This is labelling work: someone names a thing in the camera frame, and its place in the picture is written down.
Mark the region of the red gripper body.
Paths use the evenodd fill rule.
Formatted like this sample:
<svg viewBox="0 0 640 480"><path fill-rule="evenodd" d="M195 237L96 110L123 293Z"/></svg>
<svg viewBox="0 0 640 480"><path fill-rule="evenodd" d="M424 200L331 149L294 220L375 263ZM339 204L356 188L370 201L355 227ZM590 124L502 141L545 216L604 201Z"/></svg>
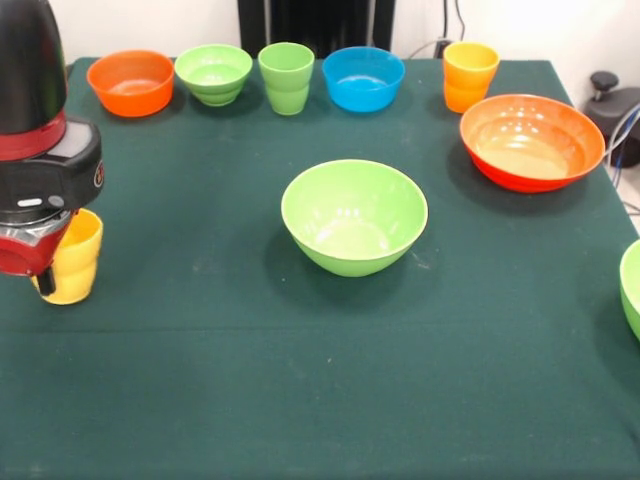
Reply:
<svg viewBox="0 0 640 480"><path fill-rule="evenodd" d="M75 212L1 213L1 272L37 276L52 263Z"/></svg>

